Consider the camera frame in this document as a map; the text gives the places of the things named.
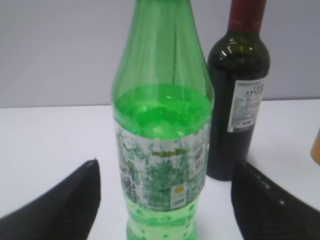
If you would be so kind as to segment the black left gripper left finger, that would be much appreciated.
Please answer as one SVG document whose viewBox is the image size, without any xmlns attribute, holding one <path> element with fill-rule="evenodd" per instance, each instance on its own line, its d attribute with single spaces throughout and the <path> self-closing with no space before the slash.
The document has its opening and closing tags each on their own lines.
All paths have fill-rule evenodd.
<svg viewBox="0 0 320 240">
<path fill-rule="evenodd" d="M 0 219 L 2 240 L 86 240 L 101 204 L 97 159 Z"/>
</svg>

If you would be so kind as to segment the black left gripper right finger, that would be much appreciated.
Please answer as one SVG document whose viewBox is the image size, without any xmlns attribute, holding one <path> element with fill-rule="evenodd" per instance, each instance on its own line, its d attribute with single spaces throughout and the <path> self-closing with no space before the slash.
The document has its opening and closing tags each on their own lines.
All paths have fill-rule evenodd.
<svg viewBox="0 0 320 240">
<path fill-rule="evenodd" d="M 245 240 L 318 240 L 320 212 L 273 182 L 247 161 L 238 161 L 231 203 Z"/>
</svg>

